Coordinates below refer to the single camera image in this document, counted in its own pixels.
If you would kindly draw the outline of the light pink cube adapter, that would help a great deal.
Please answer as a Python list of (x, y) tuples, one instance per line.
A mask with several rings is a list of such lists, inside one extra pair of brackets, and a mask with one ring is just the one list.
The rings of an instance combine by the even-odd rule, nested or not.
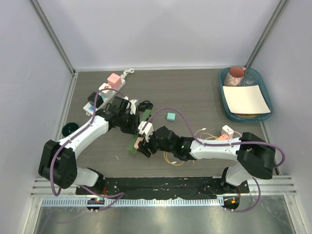
[(136, 139), (136, 141), (135, 141), (135, 143), (134, 143), (134, 148), (135, 148), (135, 150), (138, 150), (138, 149), (139, 149), (139, 145), (140, 145), (140, 143), (143, 142), (143, 141), (144, 141), (144, 138), (143, 138), (143, 137), (138, 137), (138, 138)]

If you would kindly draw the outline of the green power strip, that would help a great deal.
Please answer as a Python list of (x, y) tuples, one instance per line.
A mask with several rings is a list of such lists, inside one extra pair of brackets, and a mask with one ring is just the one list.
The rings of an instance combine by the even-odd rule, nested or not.
[(152, 110), (145, 110), (142, 116), (142, 120), (139, 122), (139, 126), (137, 128), (137, 133), (134, 134), (130, 145), (128, 146), (128, 152), (131, 154), (136, 154), (139, 143), (148, 143), (149, 136), (154, 131), (153, 124), (150, 122), (150, 118), (152, 116)]

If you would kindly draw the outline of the teal plug adapter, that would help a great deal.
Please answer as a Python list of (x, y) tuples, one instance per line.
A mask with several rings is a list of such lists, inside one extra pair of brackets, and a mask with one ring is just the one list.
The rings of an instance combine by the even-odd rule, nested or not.
[(165, 118), (167, 121), (175, 121), (176, 114), (175, 113), (167, 113), (165, 115)]

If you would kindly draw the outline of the peach USB charger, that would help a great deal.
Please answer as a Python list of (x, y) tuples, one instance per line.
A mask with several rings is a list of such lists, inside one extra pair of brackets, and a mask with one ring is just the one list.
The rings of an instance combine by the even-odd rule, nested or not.
[(221, 136), (218, 137), (218, 140), (229, 140), (232, 139), (232, 137), (228, 134), (222, 134)]

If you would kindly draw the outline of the white USB charger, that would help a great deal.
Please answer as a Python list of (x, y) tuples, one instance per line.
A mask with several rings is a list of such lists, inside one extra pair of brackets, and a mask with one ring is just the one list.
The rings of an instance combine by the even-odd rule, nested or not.
[(232, 137), (234, 134), (234, 130), (228, 125), (224, 125), (221, 129), (221, 135), (224, 135), (224, 134), (226, 134), (229, 137)]

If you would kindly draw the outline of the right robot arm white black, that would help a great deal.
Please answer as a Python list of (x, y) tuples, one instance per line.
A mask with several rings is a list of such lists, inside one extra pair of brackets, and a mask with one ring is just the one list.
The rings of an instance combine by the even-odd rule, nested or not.
[(250, 178), (269, 180), (273, 177), (275, 149), (251, 133), (229, 140), (202, 140), (176, 135), (163, 126), (157, 130), (149, 125), (138, 130), (134, 148), (150, 157), (157, 151), (172, 153), (181, 161), (226, 159), (236, 164), (224, 169), (220, 179), (206, 184), (212, 194), (235, 193)]

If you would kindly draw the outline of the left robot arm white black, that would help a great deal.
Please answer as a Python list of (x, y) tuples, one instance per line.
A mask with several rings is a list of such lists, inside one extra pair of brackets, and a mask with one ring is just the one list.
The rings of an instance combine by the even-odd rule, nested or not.
[(90, 168), (80, 168), (76, 159), (101, 135), (119, 127), (123, 133), (134, 134), (139, 126), (138, 100), (114, 97), (108, 108), (101, 108), (79, 129), (59, 140), (49, 140), (43, 147), (39, 175), (62, 189), (83, 185), (92, 194), (103, 191), (103, 175)]

